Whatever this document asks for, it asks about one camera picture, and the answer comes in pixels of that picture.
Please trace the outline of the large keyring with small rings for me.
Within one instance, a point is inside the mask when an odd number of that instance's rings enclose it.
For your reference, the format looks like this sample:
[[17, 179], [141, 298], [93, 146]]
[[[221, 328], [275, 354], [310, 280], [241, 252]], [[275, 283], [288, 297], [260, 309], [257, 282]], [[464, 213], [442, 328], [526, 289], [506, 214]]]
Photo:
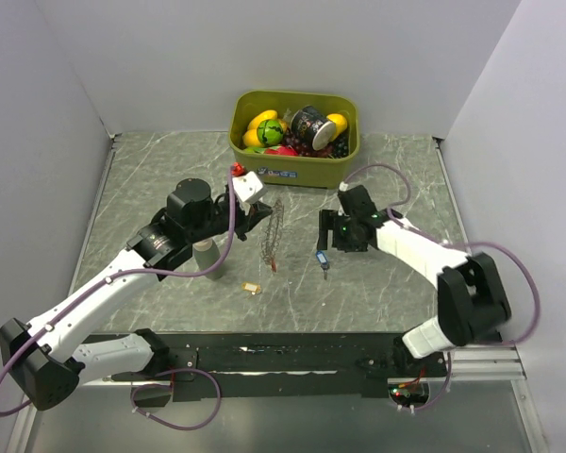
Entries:
[[273, 212], [268, 218], [268, 223], [263, 229], [260, 242], [261, 259], [273, 273], [277, 272], [275, 256], [283, 232], [284, 209], [283, 201], [278, 197], [273, 205]]

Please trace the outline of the blue tag key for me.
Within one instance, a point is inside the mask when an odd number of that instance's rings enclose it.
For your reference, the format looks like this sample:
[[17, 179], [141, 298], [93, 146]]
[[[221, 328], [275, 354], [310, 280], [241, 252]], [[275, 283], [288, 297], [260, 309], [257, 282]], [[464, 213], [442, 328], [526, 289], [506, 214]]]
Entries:
[[324, 280], [327, 280], [328, 271], [330, 269], [329, 259], [327, 258], [326, 254], [322, 250], [317, 250], [316, 253], [315, 253], [315, 257], [316, 257], [317, 261], [319, 262], [319, 265], [320, 265], [320, 267], [323, 271]]

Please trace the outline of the yellow tag key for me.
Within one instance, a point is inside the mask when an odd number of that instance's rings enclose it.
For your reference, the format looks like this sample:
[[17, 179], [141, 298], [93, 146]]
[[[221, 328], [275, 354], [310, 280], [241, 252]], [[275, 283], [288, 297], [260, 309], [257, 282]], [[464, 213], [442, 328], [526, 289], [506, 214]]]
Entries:
[[256, 295], [261, 292], [261, 287], [257, 283], [243, 282], [241, 287], [244, 291], [250, 293], [251, 295]]

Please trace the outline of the olive green plastic bin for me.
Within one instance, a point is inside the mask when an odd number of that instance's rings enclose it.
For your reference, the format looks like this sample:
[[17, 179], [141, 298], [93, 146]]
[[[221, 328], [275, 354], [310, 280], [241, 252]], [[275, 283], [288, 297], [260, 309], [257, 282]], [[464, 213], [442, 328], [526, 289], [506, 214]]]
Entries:
[[[321, 113], [339, 113], [349, 122], [346, 129], [348, 155], [339, 159], [260, 154], [247, 151], [242, 142], [251, 120], [268, 109], [279, 114], [311, 105]], [[358, 108], [349, 99], [326, 93], [257, 90], [238, 100], [228, 130], [235, 161], [258, 173], [269, 184], [334, 189], [350, 172], [360, 147]]]

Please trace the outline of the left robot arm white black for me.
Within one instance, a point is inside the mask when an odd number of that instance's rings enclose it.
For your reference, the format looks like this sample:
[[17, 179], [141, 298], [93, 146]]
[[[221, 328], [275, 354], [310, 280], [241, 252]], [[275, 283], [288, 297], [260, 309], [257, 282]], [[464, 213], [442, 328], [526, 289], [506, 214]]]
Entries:
[[91, 333], [124, 302], [166, 277], [180, 277], [196, 244], [224, 234], [245, 240], [270, 216], [267, 189], [256, 173], [230, 176], [224, 193], [212, 197], [200, 178], [181, 180], [150, 223], [127, 241], [106, 268], [53, 309], [24, 323], [0, 327], [3, 376], [11, 376], [39, 411], [99, 378], [135, 373], [161, 377], [169, 367], [168, 345], [149, 328], [118, 340], [87, 343]]

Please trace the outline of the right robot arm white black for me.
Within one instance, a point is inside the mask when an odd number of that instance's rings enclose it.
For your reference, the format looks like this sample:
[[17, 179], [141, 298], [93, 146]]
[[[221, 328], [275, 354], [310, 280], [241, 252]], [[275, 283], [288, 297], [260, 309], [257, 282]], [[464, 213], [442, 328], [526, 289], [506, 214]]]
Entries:
[[437, 314], [393, 341], [395, 369], [414, 376], [426, 359], [458, 346], [485, 340], [511, 317], [494, 259], [426, 238], [399, 212], [378, 210], [359, 185], [338, 190], [339, 210], [321, 210], [317, 250], [346, 253], [370, 247], [393, 256], [425, 278], [437, 292]]

